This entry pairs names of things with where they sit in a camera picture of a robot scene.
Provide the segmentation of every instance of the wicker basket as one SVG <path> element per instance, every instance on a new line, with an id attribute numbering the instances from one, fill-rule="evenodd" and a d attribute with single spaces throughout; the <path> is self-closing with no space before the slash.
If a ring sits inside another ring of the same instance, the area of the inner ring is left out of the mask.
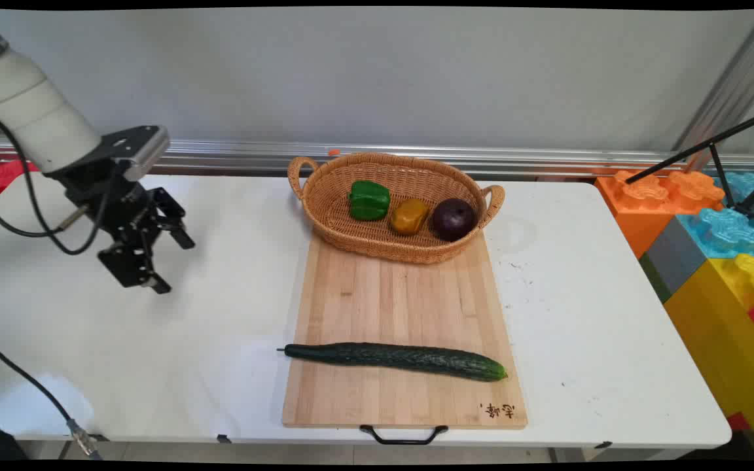
<path id="1" fill-rule="evenodd" d="M 314 172 L 299 185 L 299 171 L 308 164 Z M 335 247 L 354 253 L 411 263 L 437 263 L 457 256 L 482 232 L 505 201 L 505 189 L 491 185 L 482 190 L 467 174 L 448 164 L 387 153 L 353 153 L 319 167 L 307 157 L 296 157 L 287 170 L 296 197 L 314 223 L 314 230 Z M 389 227 L 389 217 L 375 221 L 354 220 L 348 214 L 348 193 L 357 180 L 371 180 L 389 188 L 389 215 L 404 200 L 427 202 L 430 217 L 416 235 L 398 235 Z M 491 194 L 488 207 L 485 202 Z M 478 222 L 455 242 L 436 238 L 431 230 L 432 209 L 448 198 L 470 203 Z"/>

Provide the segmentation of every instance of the floor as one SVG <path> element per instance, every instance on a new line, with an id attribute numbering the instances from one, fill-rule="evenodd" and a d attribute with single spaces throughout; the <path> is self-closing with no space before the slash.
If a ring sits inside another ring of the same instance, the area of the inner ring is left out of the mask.
<path id="1" fill-rule="evenodd" d="M 20 442 L 31 459 L 86 459 L 65 442 Z M 392 446 L 154 444 L 98 442 L 103 459 L 123 461 L 233 462 L 275 464 L 499 464 L 551 462 L 546 448 Z"/>

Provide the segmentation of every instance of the white table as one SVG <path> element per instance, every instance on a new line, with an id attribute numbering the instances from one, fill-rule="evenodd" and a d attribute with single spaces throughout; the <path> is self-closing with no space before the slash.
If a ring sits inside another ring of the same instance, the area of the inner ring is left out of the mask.
<path id="1" fill-rule="evenodd" d="M 56 224 L 73 206 L 57 182 L 34 175 Z M 88 253 L 66 256 L 0 227 L 0 350 L 111 440 L 374 442 L 356 429 L 281 425 L 290 360 L 276 348 L 293 339 L 310 237 L 287 179 L 150 175 L 143 184 L 176 197 L 197 242 L 190 251 L 169 235 L 156 242 L 156 270 L 173 292 L 122 288 L 96 259 L 110 243 L 103 232 Z M 690 451 L 727 442 L 723 414 L 598 191 L 500 184 L 505 205 L 485 238 L 529 425 L 454 429 L 437 444 Z M 24 178 L 0 196 L 0 214 L 39 230 Z M 65 233 L 69 247 L 91 224 Z M 0 427 L 23 439 L 68 436 L 54 406 L 1 362 Z"/>

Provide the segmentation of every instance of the orange toy block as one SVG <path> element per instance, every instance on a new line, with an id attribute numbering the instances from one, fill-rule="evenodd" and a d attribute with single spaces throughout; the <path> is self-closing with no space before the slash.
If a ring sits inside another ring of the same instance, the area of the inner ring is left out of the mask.
<path id="1" fill-rule="evenodd" d="M 722 209 L 725 194 L 710 176 L 671 172 L 667 179 L 655 175 L 626 184 L 634 176 L 620 170 L 595 181 L 616 223 L 637 259 L 650 248 L 674 215 L 695 215 L 703 208 Z"/>

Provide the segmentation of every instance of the yellow bell pepper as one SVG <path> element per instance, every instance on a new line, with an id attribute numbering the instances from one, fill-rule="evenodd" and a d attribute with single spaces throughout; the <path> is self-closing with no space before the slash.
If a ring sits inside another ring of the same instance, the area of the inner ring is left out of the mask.
<path id="1" fill-rule="evenodd" d="M 401 236 L 413 236 L 427 220 L 429 207 L 422 200 L 413 198 L 401 203 L 391 214 L 391 227 Z"/>

